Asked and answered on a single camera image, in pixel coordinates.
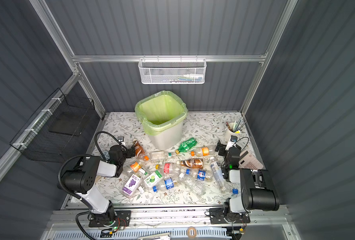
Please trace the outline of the pepsi label bottle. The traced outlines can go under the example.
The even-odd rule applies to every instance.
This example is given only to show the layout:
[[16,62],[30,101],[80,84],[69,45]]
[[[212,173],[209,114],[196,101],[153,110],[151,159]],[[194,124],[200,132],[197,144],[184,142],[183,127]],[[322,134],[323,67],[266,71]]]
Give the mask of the pepsi label bottle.
[[195,179],[199,181],[211,181],[212,180],[212,175],[210,172],[204,170],[204,169],[189,169],[187,168],[186,170],[183,171],[184,174],[190,175],[191,177],[194,177]]

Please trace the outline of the purple grape label bottle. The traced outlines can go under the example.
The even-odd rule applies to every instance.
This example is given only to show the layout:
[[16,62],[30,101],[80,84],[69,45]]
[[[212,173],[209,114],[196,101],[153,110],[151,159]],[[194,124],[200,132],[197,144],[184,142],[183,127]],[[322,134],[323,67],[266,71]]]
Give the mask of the purple grape label bottle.
[[139,188],[139,186],[142,183],[142,176],[141,174],[135,173],[131,174],[128,179],[125,181],[124,186],[121,189],[121,193],[127,197],[131,198],[134,194],[135,191]]

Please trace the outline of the tall clear water bottle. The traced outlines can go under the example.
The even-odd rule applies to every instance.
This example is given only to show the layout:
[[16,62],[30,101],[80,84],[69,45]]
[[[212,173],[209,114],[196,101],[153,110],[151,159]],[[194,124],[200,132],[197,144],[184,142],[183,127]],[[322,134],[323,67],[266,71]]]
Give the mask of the tall clear water bottle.
[[226,194],[228,193],[228,186],[226,181],[223,178],[221,167],[218,165],[218,162],[215,157],[210,157],[210,168],[212,170],[213,178],[218,185],[219,190]]

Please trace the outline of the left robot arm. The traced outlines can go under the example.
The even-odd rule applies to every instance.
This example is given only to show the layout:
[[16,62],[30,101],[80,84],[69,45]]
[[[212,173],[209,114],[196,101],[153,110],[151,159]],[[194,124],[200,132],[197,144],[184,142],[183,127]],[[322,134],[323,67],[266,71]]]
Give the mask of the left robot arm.
[[[100,134],[110,136],[117,144],[110,147],[106,158],[98,145]],[[135,148],[127,147],[112,134],[99,131],[94,135],[99,156],[77,155],[66,160],[58,172],[58,187],[88,207],[90,225],[113,226],[120,218],[113,204],[95,186],[97,176],[118,178],[124,171],[124,163],[135,156]]]

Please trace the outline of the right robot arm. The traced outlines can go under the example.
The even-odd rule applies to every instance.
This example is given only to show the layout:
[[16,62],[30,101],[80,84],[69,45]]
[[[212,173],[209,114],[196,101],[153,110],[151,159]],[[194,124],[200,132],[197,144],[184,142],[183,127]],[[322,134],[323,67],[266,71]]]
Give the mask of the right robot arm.
[[224,158],[222,179],[232,187],[229,197],[219,209],[210,209],[213,224],[247,224],[253,210],[278,211],[280,200],[268,170],[235,136],[228,143],[217,142],[215,152]]

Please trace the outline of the brown small bottle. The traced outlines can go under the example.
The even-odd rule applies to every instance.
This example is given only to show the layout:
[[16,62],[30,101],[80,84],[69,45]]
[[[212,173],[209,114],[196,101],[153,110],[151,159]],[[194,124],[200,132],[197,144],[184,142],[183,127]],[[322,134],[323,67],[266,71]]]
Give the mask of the brown small bottle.
[[137,139],[133,140],[133,147],[135,149],[135,157],[140,161],[148,161],[150,158],[146,154],[144,148]]

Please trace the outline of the orange label clear bottle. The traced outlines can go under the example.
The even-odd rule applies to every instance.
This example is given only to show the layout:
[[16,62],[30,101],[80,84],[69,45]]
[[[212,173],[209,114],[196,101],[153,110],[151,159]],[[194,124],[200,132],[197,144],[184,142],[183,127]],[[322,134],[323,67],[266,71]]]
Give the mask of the orange label clear bottle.
[[213,156],[215,153],[215,145],[208,145],[203,147],[195,148],[190,152],[193,157],[208,157]]

